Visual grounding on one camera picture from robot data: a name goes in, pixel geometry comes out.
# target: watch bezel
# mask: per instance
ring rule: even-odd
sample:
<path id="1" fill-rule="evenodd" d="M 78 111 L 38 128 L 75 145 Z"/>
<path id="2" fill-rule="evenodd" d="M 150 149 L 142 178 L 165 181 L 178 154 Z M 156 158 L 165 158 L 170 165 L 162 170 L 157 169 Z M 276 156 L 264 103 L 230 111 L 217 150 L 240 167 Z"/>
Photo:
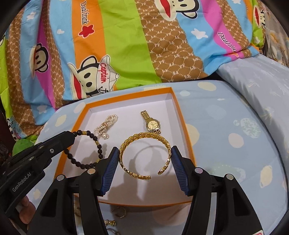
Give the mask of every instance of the watch bezel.
<path id="1" fill-rule="evenodd" d="M 156 121 L 157 122 L 157 124 L 158 124 L 158 127 L 156 128 L 156 129 L 150 129 L 149 128 L 149 123 L 151 122 L 151 121 Z M 156 131 L 156 130 L 159 130 L 160 129 L 160 122 L 158 121 L 158 120 L 156 120 L 156 119 L 150 119 L 147 123 L 146 123 L 146 128 L 147 128 L 147 130 L 149 131 L 149 132 L 154 132 L 154 131 Z"/>

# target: pearl necklace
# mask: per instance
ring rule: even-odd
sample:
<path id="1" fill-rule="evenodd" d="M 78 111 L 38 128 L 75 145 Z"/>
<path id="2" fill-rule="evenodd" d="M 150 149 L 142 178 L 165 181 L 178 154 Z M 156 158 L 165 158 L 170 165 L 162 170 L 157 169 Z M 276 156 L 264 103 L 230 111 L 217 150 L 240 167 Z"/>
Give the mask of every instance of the pearl necklace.
<path id="1" fill-rule="evenodd" d="M 107 134 L 108 129 L 116 123 L 118 116 L 109 115 L 106 120 L 98 127 L 94 129 L 94 134 L 101 136 L 103 139 L 108 139 L 109 135 Z"/>

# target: colorful blanket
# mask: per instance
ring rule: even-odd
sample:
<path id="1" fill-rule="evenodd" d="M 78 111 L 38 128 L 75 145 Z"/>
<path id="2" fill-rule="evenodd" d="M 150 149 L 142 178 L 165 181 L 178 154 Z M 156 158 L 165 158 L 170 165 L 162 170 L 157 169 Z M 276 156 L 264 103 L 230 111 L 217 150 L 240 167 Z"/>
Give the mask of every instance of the colorful blanket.
<path id="1" fill-rule="evenodd" d="M 257 0 L 31 0 L 0 46 L 0 94 L 16 139 L 69 101 L 205 78 L 264 45 Z"/>

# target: watch face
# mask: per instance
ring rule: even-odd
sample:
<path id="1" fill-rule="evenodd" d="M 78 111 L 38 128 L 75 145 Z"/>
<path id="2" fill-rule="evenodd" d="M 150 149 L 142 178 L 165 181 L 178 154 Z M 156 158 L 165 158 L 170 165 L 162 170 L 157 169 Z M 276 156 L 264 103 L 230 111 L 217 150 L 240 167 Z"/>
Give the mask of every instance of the watch face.
<path id="1" fill-rule="evenodd" d="M 159 124 L 155 120 L 151 120 L 147 126 L 150 130 L 155 130 L 159 127 Z"/>

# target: black beaded bracelet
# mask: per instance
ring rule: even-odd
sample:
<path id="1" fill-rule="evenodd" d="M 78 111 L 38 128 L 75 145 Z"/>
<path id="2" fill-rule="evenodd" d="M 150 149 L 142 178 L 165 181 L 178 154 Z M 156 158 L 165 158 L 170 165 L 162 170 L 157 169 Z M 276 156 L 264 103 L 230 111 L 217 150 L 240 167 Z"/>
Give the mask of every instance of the black beaded bracelet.
<path id="1" fill-rule="evenodd" d="M 97 145 L 97 148 L 98 148 L 98 157 L 99 159 L 103 159 L 103 155 L 102 155 L 102 146 L 101 144 L 98 142 L 97 140 L 97 136 L 95 136 L 93 133 L 91 133 L 90 131 L 82 131 L 82 130 L 78 130 L 78 131 L 74 131 L 73 132 L 74 134 L 74 137 L 77 137 L 78 135 L 87 135 L 89 136 L 90 138 L 93 139 L 93 141 L 96 143 Z M 75 158 L 73 158 L 73 155 L 71 153 L 69 153 L 69 150 L 68 149 L 65 149 L 64 150 L 64 153 L 67 155 L 67 158 L 71 160 L 71 163 L 72 164 L 75 164 L 77 167 L 80 167 L 81 169 L 90 169 L 90 168 L 94 168 L 97 164 L 97 162 L 95 163 L 90 163 L 90 164 L 81 164 L 80 162 L 76 161 Z"/>

